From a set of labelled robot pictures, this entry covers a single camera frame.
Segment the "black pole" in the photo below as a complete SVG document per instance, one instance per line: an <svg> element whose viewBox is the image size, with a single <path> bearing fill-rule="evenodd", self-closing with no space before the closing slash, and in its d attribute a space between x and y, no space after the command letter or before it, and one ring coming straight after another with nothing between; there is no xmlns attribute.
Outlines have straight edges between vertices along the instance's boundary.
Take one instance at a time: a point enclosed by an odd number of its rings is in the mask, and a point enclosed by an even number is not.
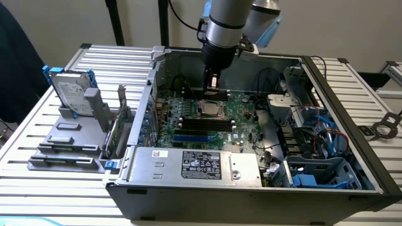
<svg viewBox="0 0 402 226"><path fill-rule="evenodd" d="M158 0L160 7L160 30L161 44L170 46L170 17L169 17L169 0Z"/></svg>
<svg viewBox="0 0 402 226"><path fill-rule="evenodd" d="M109 15L111 17L113 27L114 27L114 34L117 39L117 45L125 46L125 36L123 36L123 29L121 24L121 17L119 17L119 9L118 9L118 2L117 0L106 0L106 6L109 10Z"/></svg>

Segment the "robotic arm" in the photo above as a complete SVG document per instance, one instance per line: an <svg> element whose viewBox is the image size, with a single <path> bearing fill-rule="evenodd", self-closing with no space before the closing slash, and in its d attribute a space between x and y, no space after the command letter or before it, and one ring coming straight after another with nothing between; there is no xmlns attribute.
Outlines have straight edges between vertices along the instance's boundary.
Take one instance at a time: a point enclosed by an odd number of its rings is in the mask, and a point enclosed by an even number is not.
<svg viewBox="0 0 402 226"><path fill-rule="evenodd" d="M205 94L220 92L221 71L232 66L236 53L257 52L253 42L262 47L268 45L280 25L280 13L278 0L208 2L205 15L210 14L210 20L202 41Z"/></svg>

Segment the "black fabric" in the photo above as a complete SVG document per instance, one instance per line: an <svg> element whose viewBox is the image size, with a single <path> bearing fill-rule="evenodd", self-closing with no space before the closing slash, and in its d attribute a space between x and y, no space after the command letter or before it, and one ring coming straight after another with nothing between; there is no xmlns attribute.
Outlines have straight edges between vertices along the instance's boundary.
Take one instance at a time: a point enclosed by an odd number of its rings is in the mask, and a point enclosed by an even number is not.
<svg viewBox="0 0 402 226"><path fill-rule="evenodd" d="M43 60L11 12L0 3L0 118L22 123L50 85Z"/></svg>

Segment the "white wall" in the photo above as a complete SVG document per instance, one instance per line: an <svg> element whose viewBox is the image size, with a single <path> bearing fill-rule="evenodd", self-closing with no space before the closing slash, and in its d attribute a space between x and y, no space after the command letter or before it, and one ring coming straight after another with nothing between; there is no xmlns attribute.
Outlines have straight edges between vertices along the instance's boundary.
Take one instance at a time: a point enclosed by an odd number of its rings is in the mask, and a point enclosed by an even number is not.
<svg viewBox="0 0 402 226"><path fill-rule="evenodd" d="M51 65L66 65L83 42L114 45L105 0L0 0ZM197 25L206 0L173 0ZM157 0L118 0L127 45L161 44ZM402 61L402 0L281 0L284 22L265 52L344 57L361 71ZM200 47L170 15L172 45Z"/></svg>

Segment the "aluminum extrusion table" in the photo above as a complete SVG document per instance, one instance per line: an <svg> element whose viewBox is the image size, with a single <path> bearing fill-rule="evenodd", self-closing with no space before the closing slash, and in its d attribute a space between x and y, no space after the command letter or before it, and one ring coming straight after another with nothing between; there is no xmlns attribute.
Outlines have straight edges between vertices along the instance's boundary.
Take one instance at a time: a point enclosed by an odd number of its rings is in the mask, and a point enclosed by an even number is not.
<svg viewBox="0 0 402 226"><path fill-rule="evenodd" d="M119 107L118 85L127 85L127 102L138 107L152 70L152 48L85 46L67 69L94 69L102 96ZM391 110L351 64L325 59L328 80L359 125L372 125ZM314 60L324 73L322 61ZM51 88L0 151L0 215L42 216L67 226L190 225L170 222L131 222L123 218L105 189L103 174L30 171L27 163L37 146L59 118L61 101ZM371 145L392 176L402 186L402 133L388 143ZM361 212L337 226L400 226L402 203L380 212Z"/></svg>

